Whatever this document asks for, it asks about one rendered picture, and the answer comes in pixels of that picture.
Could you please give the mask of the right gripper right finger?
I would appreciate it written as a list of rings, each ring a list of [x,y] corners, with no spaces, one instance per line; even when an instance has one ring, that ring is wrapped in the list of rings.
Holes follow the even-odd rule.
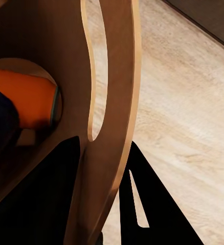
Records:
[[[129,171],[149,228],[138,225]],[[134,141],[119,186],[119,201],[121,245],[204,245]]]

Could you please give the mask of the trash can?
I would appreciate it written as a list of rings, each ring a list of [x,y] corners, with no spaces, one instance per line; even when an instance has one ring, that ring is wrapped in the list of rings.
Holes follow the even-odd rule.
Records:
[[[139,0],[99,0],[108,84],[95,140],[94,52],[85,0],[0,0],[0,68],[60,87],[56,120],[16,128],[0,152],[0,201],[62,141],[79,136],[80,159],[63,245],[94,245],[118,192],[135,130],[142,65]]]

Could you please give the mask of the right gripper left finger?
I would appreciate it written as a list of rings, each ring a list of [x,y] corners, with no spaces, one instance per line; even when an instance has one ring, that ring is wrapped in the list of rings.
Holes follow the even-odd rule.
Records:
[[[63,245],[79,159],[62,141],[0,201],[0,245]]]

